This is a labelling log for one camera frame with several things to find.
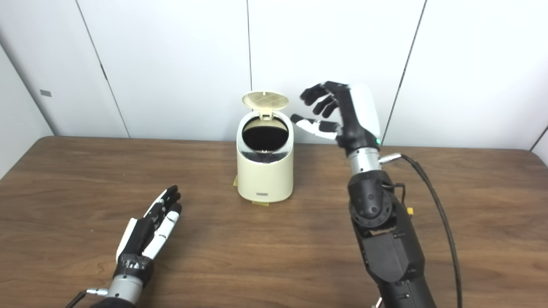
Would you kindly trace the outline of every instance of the black robotic finger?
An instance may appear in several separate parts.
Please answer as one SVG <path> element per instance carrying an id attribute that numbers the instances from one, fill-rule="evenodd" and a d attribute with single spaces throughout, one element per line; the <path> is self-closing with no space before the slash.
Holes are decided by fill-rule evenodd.
<path id="1" fill-rule="evenodd" d="M 180 198 L 181 198 L 181 193 L 176 192 L 172 196 L 170 196 L 165 202 L 166 202 L 166 204 L 167 203 L 173 204 L 173 203 L 177 202 L 177 200 L 179 200 Z"/>
<path id="2" fill-rule="evenodd" d="M 335 100 L 331 97 L 331 95 L 327 96 L 324 100 L 318 102 L 314 109 L 312 110 L 312 113 L 315 115 L 319 115 L 322 113 L 322 110 L 328 106 L 329 104 L 333 104 Z"/>
<path id="3" fill-rule="evenodd" d="M 178 203 L 173 203 L 172 206 L 169 208 L 169 211 L 175 211 L 177 214 L 181 214 L 182 212 L 182 206 Z"/>
<path id="4" fill-rule="evenodd" d="M 322 96 L 329 94 L 324 88 L 323 83 L 314 85 L 303 91 L 301 94 L 301 100 L 305 101 L 306 106 L 314 104 L 314 102 Z"/>
<path id="5" fill-rule="evenodd" d="M 336 101 L 333 101 L 331 104 L 325 107 L 322 112 L 322 117 L 328 118 L 333 113 L 333 110 L 335 110 L 337 107 L 339 107 L 339 105 L 337 105 Z"/>
<path id="6" fill-rule="evenodd" d="M 162 199 L 164 199 L 164 201 L 166 201 L 169 197 L 171 197 L 173 194 L 177 193 L 177 190 L 179 188 L 177 187 L 177 185 L 173 185 L 171 186 L 170 188 L 166 189 L 165 190 L 165 194 L 164 196 L 162 197 Z"/>

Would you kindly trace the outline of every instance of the robotic finger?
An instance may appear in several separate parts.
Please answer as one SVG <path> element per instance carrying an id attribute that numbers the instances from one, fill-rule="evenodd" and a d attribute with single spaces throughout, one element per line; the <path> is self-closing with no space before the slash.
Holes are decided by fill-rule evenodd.
<path id="1" fill-rule="evenodd" d="M 330 140 L 335 140 L 337 133 L 340 131 L 339 123 L 307 119 L 297 114 L 291 116 L 291 122 L 312 135 Z"/>

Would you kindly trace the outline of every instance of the black joint actuator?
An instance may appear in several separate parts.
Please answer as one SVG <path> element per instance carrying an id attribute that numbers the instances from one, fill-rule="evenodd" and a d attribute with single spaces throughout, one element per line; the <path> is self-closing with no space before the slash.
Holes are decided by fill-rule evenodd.
<path id="1" fill-rule="evenodd" d="M 145 288 L 153 273 L 154 261 L 152 259 L 141 255 L 122 253 L 118 257 L 118 265 L 112 277 L 118 275 L 133 276 L 142 281 L 142 287 Z"/>
<path id="2" fill-rule="evenodd" d="M 387 229 L 392 218 L 392 181 L 383 170 L 355 174 L 348 183 L 350 215 L 366 230 Z"/>
<path id="3" fill-rule="evenodd" d="M 93 304 L 90 308 L 135 308 L 135 305 L 121 298 L 109 297 Z"/>

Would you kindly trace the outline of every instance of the trash can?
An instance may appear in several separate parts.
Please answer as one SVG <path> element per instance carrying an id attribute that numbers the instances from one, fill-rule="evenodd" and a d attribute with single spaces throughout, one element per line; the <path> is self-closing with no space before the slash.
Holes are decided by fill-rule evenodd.
<path id="1" fill-rule="evenodd" d="M 242 98 L 253 109 L 238 126 L 238 192 L 250 201 L 277 202 L 293 192 L 293 125 L 279 112 L 289 100 L 275 92 Z"/>

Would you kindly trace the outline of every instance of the robotic hand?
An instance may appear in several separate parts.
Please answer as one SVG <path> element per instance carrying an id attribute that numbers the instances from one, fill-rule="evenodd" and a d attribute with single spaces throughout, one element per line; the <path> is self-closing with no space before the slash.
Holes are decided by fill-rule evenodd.
<path id="1" fill-rule="evenodd" d="M 66 308 L 76 305 L 86 294 L 104 296 L 91 308 L 135 308 L 141 291 L 154 272 L 153 260 L 162 249 L 179 219 L 181 194 L 176 185 L 164 190 L 143 218 L 129 220 L 116 251 L 116 270 L 109 289 L 91 288 L 80 292 Z"/>
<path id="2" fill-rule="evenodd" d="M 383 163 L 401 158 L 393 154 L 379 158 L 380 126 L 369 89 L 364 85 L 327 81 L 306 89 L 301 99 L 316 115 L 329 117 L 338 107 L 338 123 L 292 115 L 298 127 L 335 139 L 350 160 L 349 210 L 362 258 L 377 284 L 386 308 L 435 308 L 424 277 L 425 258 L 407 208 L 394 195 L 395 187 Z"/>

